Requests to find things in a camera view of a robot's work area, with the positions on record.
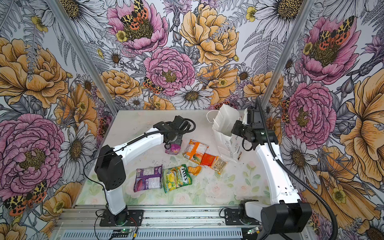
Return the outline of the white paper bag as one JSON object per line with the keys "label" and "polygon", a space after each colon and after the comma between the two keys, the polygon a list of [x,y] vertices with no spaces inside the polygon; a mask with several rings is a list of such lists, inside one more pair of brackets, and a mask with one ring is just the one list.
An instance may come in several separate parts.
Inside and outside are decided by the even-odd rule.
{"label": "white paper bag", "polygon": [[220,157],[225,161],[237,163],[242,154],[242,138],[232,134],[236,121],[241,121],[240,112],[223,104],[219,110],[211,110],[206,115],[218,146]]}

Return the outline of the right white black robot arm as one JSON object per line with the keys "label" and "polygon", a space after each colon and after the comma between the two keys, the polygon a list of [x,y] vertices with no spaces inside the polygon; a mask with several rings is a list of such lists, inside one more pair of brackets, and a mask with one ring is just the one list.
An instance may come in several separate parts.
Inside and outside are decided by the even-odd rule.
{"label": "right white black robot arm", "polygon": [[241,220],[254,219],[260,223],[255,229],[259,240],[273,234],[302,232],[312,215],[312,209],[309,204],[302,202],[288,173],[281,167],[283,162],[275,132],[265,129],[258,109],[250,109],[245,110],[242,121],[236,121],[232,133],[251,143],[250,151],[261,161],[270,189],[270,205],[257,200],[242,201],[239,212]]}

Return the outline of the magenta Lot 100 candy bag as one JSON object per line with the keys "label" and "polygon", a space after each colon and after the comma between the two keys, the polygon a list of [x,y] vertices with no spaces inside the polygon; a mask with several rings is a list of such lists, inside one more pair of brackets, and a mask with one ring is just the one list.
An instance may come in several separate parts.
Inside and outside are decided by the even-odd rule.
{"label": "magenta Lot 100 candy bag", "polygon": [[181,150],[180,144],[167,144],[165,145],[165,153],[168,155],[178,155]]}

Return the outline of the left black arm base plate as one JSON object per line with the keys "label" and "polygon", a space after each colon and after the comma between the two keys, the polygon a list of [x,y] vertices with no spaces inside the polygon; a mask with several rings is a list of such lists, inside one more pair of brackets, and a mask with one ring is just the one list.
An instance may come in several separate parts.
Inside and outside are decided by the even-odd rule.
{"label": "left black arm base plate", "polygon": [[123,210],[117,215],[113,215],[110,210],[105,210],[102,214],[100,227],[140,227],[142,225],[143,210]]}

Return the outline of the purple Fox's berries candy bag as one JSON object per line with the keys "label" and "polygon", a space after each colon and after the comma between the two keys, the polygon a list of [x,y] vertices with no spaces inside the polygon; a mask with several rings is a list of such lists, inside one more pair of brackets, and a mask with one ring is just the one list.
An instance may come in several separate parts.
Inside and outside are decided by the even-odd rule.
{"label": "purple Fox's berries candy bag", "polygon": [[137,169],[134,192],[160,189],[162,187],[163,166]]}

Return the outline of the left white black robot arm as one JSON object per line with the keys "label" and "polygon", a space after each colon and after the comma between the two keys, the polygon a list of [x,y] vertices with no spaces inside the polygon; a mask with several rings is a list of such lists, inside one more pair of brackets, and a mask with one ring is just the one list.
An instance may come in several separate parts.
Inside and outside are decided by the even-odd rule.
{"label": "left white black robot arm", "polygon": [[126,180],[125,167],[128,163],[155,146],[164,145],[169,149],[172,144],[181,140],[184,134],[195,129],[194,121],[175,116],[172,122],[159,122],[127,143],[102,147],[97,157],[95,173],[104,188],[108,210],[112,216],[121,215],[127,208],[122,185]]}

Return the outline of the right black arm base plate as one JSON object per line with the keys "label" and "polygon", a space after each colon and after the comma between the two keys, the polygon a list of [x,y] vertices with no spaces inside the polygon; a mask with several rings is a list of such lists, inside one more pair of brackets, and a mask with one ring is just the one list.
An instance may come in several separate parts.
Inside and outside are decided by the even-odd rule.
{"label": "right black arm base plate", "polygon": [[219,213],[224,218],[227,226],[256,226],[261,223],[246,215],[245,210],[223,208]]}

